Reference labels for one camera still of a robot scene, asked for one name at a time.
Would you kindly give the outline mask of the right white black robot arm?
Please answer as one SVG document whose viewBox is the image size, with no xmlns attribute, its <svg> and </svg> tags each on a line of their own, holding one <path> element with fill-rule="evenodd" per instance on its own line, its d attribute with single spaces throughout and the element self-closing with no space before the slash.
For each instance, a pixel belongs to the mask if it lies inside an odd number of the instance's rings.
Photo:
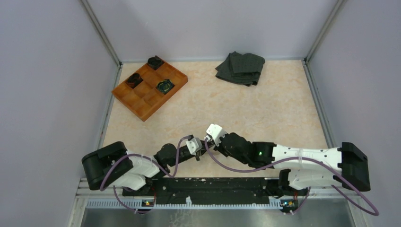
<svg viewBox="0 0 401 227">
<path fill-rule="evenodd" d="M 286 147 L 273 142 L 250 142 L 236 133 L 220 137 L 206 135 L 215 150 L 251 167 L 250 172 L 279 169 L 278 191 L 290 195 L 295 189 L 342 186 L 361 192 L 371 189 L 368 158 L 355 144 L 308 149 Z"/>
</svg>

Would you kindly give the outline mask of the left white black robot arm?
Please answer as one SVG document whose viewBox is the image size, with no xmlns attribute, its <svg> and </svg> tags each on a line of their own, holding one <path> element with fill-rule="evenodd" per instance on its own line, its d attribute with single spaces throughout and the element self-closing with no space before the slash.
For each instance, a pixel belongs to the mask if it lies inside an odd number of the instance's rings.
<svg viewBox="0 0 401 227">
<path fill-rule="evenodd" d="M 150 179 L 175 177 L 178 170 L 170 170 L 191 158 L 197 160 L 206 152 L 204 141 L 187 136 L 177 146 L 165 144 L 153 156 L 129 151 L 122 141 L 85 155 L 82 166 L 92 191 L 104 191 L 109 186 L 127 188 L 139 195 L 150 193 Z"/>
</svg>

